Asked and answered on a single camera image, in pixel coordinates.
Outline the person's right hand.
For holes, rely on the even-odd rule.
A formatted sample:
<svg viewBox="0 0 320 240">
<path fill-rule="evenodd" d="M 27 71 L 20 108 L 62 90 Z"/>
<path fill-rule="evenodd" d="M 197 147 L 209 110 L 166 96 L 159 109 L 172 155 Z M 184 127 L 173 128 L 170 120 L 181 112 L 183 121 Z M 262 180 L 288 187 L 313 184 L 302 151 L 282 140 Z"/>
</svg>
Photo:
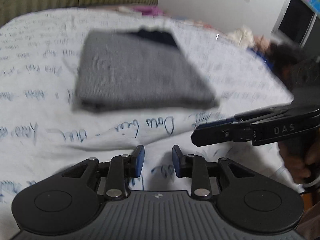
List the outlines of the person's right hand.
<svg viewBox="0 0 320 240">
<path fill-rule="evenodd" d="M 304 159 L 290 153 L 283 142 L 279 142 L 278 147 L 284 166 L 291 174 L 293 181 L 296 184 L 304 184 L 304 179 L 311 176 L 311 171 L 307 168 L 307 165 L 319 162 L 319 139 L 311 146 Z"/>
</svg>

